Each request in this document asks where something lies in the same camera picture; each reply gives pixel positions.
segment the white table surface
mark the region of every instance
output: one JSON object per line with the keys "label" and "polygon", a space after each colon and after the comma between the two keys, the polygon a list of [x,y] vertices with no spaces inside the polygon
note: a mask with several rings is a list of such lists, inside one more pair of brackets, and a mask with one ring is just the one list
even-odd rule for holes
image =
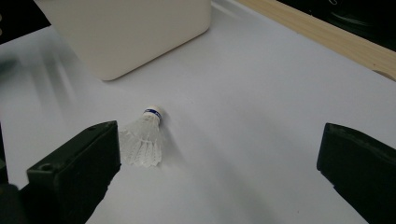
{"label": "white table surface", "polygon": [[9,181],[22,188],[87,127],[161,105],[160,166],[122,165],[88,223],[366,223],[316,168],[322,131],[396,147],[395,83],[233,1],[212,6],[208,32],[110,82],[51,27],[1,45]]}

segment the blue band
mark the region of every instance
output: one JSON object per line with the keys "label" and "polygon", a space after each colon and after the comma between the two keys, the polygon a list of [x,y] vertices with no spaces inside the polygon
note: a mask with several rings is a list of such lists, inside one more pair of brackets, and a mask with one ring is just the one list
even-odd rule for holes
{"label": "blue band", "polygon": [[152,114],[155,114],[160,120],[163,118],[163,116],[161,116],[161,114],[160,113],[158,113],[158,111],[157,110],[153,110],[153,109],[146,109],[145,110],[145,113],[152,113]]}

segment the shuttlecock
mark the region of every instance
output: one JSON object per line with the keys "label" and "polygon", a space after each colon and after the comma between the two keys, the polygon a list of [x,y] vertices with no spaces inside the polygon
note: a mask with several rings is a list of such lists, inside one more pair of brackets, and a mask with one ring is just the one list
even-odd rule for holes
{"label": "shuttlecock", "polygon": [[120,155],[124,162],[149,167],[161,161],[161,113],[158,106],[149,106],[140,119],[120,129]]}

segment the white plastic box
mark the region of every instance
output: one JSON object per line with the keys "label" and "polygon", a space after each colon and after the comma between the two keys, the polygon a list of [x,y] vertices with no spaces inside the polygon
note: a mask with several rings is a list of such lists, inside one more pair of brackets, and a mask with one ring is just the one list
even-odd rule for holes
{"label": "white plastic box", "polygon": [[206,31],[210,0],[35,0],[102,80],[134,70]]}

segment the wooden edge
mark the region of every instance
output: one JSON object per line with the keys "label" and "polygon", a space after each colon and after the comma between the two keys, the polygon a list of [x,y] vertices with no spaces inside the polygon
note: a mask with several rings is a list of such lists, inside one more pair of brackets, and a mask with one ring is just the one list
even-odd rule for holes
{"label": "wooden edge", "polygon": [[297,33],[396,81],[396,52],[383,48],[276,0],[237,0]]}

